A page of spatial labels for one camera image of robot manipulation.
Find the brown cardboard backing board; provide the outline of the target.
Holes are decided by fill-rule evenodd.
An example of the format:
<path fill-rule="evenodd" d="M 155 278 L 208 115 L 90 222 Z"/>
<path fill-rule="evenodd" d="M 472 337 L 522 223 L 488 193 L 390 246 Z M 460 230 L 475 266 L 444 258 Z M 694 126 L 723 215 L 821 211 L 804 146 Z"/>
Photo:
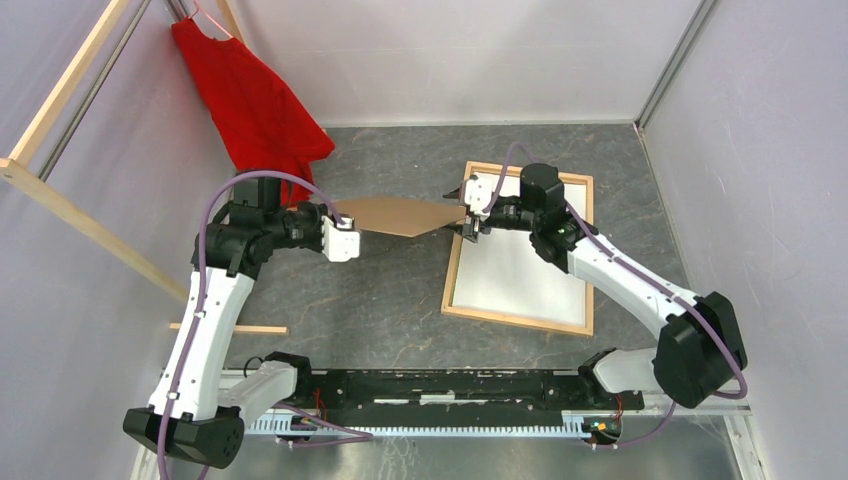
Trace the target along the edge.
<path fill-rule="evenodd" d="M 335 203 L 359 230 L 413 238 L 462 221 L 466 209 L 404 197 L 372 196 Z"/>

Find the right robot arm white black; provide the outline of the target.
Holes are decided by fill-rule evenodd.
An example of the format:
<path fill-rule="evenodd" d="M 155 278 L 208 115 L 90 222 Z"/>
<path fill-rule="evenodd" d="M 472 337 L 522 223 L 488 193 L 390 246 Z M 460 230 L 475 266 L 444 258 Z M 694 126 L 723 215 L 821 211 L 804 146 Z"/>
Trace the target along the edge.
<path fill-rule="evenodd" d="M 566 199 L 557 168 L 521 168 L 515 195 L 501 192 L 507 172 L 495 182 L 478 175 L 463 181 L 453 194 L 466 210 L 457 233 L 471 241 L 499 230 L 528 233 L 543 261 L 601 290 L 656 340 L 653 348 L 612 349 L 590 360 L 590 373 L 577 382 L 585 405 L 602 408 L 630 391 L 659 390 L 688 409 L 709 397 L 747 396 L 747 353 L 727 297 L 697 294 L 625 255 Z"/>

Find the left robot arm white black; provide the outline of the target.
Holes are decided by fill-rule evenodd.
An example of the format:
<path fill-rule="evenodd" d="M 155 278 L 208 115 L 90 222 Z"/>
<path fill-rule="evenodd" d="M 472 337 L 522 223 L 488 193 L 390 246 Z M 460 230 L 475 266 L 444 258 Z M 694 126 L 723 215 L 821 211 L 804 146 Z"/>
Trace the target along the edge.
<path fill-rule="evenodd" d="M 157 476 L 169 460 L 226 468 L 246 425 L 279 400 L 306 405 L 314 381 L 286 358 L 219 394 L 238 317 L 273 252 L 305 248 L 331 262 L 358 257 L 360 234 L 331 197 L 292 174 L 256 170 L 228 180 L 207 201 L 195 238 L 185 313 L 161 378 L 143 407 L 127 411 L 123 430 L 155 454 Z"/>

